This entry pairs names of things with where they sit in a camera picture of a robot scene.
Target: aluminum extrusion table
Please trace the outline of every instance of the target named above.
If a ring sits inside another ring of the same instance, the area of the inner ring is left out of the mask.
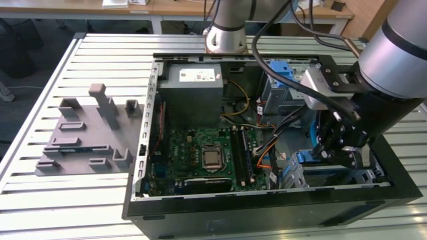
[[[64,97],[96,104],[89,85],[103,83],[116,104],[144,103],[152,53],[203,53],[204,39],[188,35],[87,34],[75,38],[0,163],[1,239],[125,239],[143,233],[121,219],[127,173],[33,175],[49,140]],[[261,53],[325,54],[340,64],[350,52],[317,45],[308,37],[264,37]],[[404,206],[387,208],[351,225],[217,236],[245,240],[426,239],[427,238],[427,118],[415,110],[386,133],[400,161],[424,195]]]

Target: black cable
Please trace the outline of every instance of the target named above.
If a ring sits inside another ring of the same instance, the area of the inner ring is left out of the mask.
[[[313,20],[313,1],[309,0],[308,1],[308,15],[309,15],[309,29],[313,31],[315,30],[315,20]],[[335,48],[335,49],[340,49],[344,51],[351,52],[350,47],[347,46],[341,46],[329,42],[323,41],[316,35],[313,36],[313,39],[316,40],[316,42],[329,48]]]
[[[324,96],[320,92],[317,92],[316,90],[311,89],[309,87],[299,84],[297,82],[289,80],[287,77],[279,75],[267,65],[267,63],[264,62],[261,56],[260,56],[260,52],[257,50],[256,44],[257,41],[261,37],[261,34],[265,32],[265,30],[269,28],[269,26],[273,24],[276,18],[279,17],[279,15],[281,14],[281,12],[285,10],[287,6],[289,5],[291,0],[288,0],[281,8],[279,9],[277,13],[273,15],[273,17],[271,18],[271,20],[268,21],[268,23],[263,26],[263,28],[259,30],[259,32],[256,33],[253,40],[252,40],[252,44],[251,44],[251,48],[252,48],[252,54],[255,57],[255,60],[259,64],[259,66],[261,67],[261,69],[265,71],[265,73],[273,78],[276,79],[280,83],[285,84],[288,87],[293,88],[295,90],[297,90],[299,92],[301,92],[303,94],[308,95],[309,97],[315,98],[316,100],[319,100],[329,109],[332,109],[333,112],[339,112],[341,114],[341,116],[344,118],[347,118],[351,121],[356,121],[356,118],[354,116],[354,114],[341,106],[339,105],[332,99],[329,99],[327,96]]]
[[[216,9],[215,9],[215,14],[213,14],[213,17],[212,17],[212,22],[211,22],[211,26],[208,27],[208,32],[211,31],[212,27],[213,27],[213,22],[215,22],[215,19],[216,19],[216,16],[219,14],[219,9],[220,9],[220,2],[221,0],[216,0],[217,1],[217,6],[216,6]]]
[[[333,44],[333,43],[329,43],[329,42],[325,42],[323,41],[319,36],[321,37],[327,37],[327,38],[333,38],[333,39],[337,39],[337,40],[341,40],[344,41],[344,37],[340,36],[340,35],[336,35],[336,34],[329,34],[329,33],[323,33],[323,32],[319,32],[319,31],[315,31],[313,30],[313,5],[312,5],[312,1],[308,2],[308,15],[309,15],[309,28],[307,28],[303,23],[300,22],[300,20],[297,19],[296,17],[296,13],[295,13],[295,10],[293,8],[291,9],[291,14],[292,14],[292,18],[295,20],[295,22],[297,23],[299,27],[305,30],[307,32],[309,32],[312,35],[313,35],[313,39],[316,40],[316,42],[329,48],[335,48],[335,49],[339,49],[339,50],[344,50],[344,51],[348,51],[351,52],[351,49],[347,47],[347,46],[341,46],[341,45],[337,45],[337,44]]]
[[[276,148],[275,146],[271,147],[268,151],[268,158],[269,158],[269,166],[271,166],[271,172],[275,175],[275,180],[269,177],[269,189],[279,189],[279,167],[277,167],[277,158],[276,158]]]
[[[307,105],[300,106],[297,109],[295,109],[279,122],[277,126],[275,127],[272,134],[276,134],[279,130],[283,129],[283,126],[287,125],[288,121],[293,120],[295,117],[300,116],[305,110],[307,110]]]
[[[275,127],[275,129],[272,130],[272,134],[271,134],[271,138],[268,140],[267,143],[261,144],[257,147],[257,152],[267,148],[271,144],[273,144],[273,142],[276,141],[276,139],[279,138],[280,134],[283,133],[283,129],[289,126],[297,119],[300,119],[301,115],[304,114],[305,110],[307,110],[307,106],[300,106],[296,110],[293,110],[279,122],[277,126]]]
[[[304,9],[300,6],[297,6],[297,8],[299,8],[299,10],[301,12],[301,24],[305,24],[305,12],[304,12]]]

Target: yellow wire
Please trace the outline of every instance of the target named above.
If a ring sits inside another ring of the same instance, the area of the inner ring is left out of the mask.
[[[243,92],[244,96],[245,96],[245,106],[244,106],[244,109],[241,111],[237,111],[237,112],[231,112],[231,113],[221,113],[220,115],[221,116],[236,116],[241,113],[244,113],[247,110],[248,110],[248,107],[249,107],[249,97],[248,97],[248,94],[247,92],[244,91],[244,89],[239,86],[239,84],[231,80],[228,80],[228,82],[231,82],[239,89],[240,91]]]

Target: blue component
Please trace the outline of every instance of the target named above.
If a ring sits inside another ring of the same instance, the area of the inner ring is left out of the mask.
[[[288,63],[285,61],[279,61],[279,60],[271,60],[269,61],[269,68],[283,77],[288,78],[289,80],[295,81],[293,79],[293,69],[289,67]],[[275,81],[275,84],[277,88],[284,88],[285,85]]]
[[[309,150],[303,150],[296,153],[297,162],[301,163],[317,163],[320,160],[313,159],[312,155],[309,154]]]
[[[285,169],[281,171],[281,179],[284,179],[284,178],[285,178],[285,176],[287,176],[287,174],[288,174],[289,170],[291,170],[291,165],[287,165]]]
[[[312,147],[317,145],[317,140],[316,140],[316,123],[312,121],[311,126],[309,126],[309,138],[311,138],[311,143]]]

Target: sticker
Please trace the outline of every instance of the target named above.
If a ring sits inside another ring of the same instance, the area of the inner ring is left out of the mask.
[[[184,68],[179,70],[180,82],[215,82],[213,68]]]
[[[263,107],[261,107],[261,106],[257,106],[257,107],[256,107],[256,113],[257,113],[259,115],[263,115]]]
[[[269,179],[272,180],[273,183],[277,182],[277,177],[276,177],[276,175],[273,174],[272,171],[269,172]]]
[[[131,14],[148,14],[148,11],[129,11]]]

